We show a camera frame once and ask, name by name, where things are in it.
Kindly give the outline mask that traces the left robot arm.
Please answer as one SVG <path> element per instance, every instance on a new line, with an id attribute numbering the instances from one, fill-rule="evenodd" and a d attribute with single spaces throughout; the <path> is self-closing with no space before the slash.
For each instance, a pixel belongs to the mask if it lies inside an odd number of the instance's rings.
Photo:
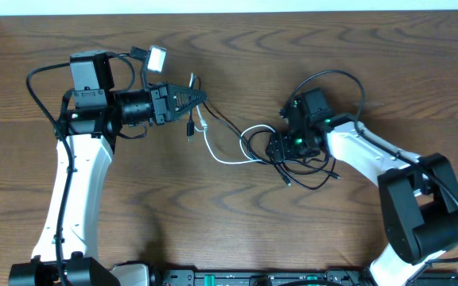
<path id="1" fill-rule="evenodd" d="M 73 88 L 60 115 L 47 110 L 58 140 L 57 169 L 48 216 L 28 263 L 11 267 L 10 285 L 161 285 L 160 272 L 128 261 L 107 269 L 98 261 L 98 217 L 104 180 L 122 127 L 174 122 L 205 102 L 189 84 L 150 84 L 166 51 L 152 46 L 128 54 L 93 50 L 71 55 Z"/>

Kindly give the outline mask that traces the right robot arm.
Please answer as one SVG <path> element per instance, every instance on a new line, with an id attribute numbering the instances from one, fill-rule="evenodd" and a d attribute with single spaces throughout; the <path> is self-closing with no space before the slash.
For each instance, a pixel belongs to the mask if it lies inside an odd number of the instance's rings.
<path id="1" fill-rule="evenodd" d="M 378 187 L 388 244 L 361 273 L 361 285 L 412 284 L 458 246 L 458 181 L 446 157 L 392 145 L 357 117 L 335 114 L 319 88 L 291 95 L 279 114 L 288 129 L 270 136 L 274 163 L 324 153 Z"/>

